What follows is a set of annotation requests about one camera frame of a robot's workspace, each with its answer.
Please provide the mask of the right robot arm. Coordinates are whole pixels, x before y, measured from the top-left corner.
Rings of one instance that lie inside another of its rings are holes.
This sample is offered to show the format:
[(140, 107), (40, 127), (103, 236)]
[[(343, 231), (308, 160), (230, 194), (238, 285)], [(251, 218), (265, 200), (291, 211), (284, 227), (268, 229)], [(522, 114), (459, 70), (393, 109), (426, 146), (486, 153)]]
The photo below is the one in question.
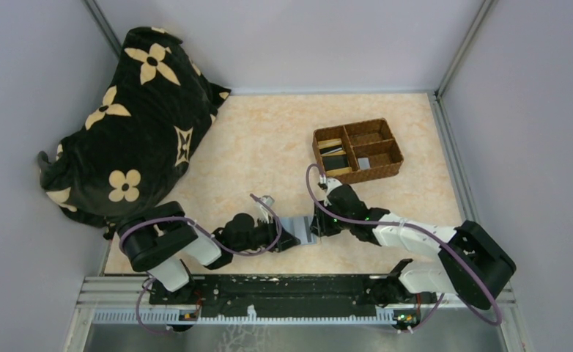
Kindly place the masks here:
[(384, 208), (369, 208), (352, 186), (336, 179), (320, 182), (325, 199), (315, 203), (319, 236), (349, 231), (359, 241), (401, 248), (427, 257), (408, 257), (390, 277), (398, 292), (450, 293), (478, 309), (490, 309), (517, 271), (516, 263), (477, 222), (438, 226), (398, 216)]

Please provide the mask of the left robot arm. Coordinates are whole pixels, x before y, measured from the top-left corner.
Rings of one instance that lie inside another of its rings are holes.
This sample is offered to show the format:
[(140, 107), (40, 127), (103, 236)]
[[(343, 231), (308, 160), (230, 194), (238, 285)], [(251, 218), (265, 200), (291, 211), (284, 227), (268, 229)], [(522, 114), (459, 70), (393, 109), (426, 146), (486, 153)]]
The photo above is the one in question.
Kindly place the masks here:
[(263, 217), (238, 213), (224, 226), (208, 232), (186, 217), (178, 202), (168, 202), (121, 220), (115, 226), (119, 248), (135, 272), (146, 272), (169, 292), (191, 283), (191, 274), (178, 257), (186, 253), (210, 270), (222, 268), (233, 257), (284, 252), (300, 245), (272, 212), (273, 199), (257, 200)]

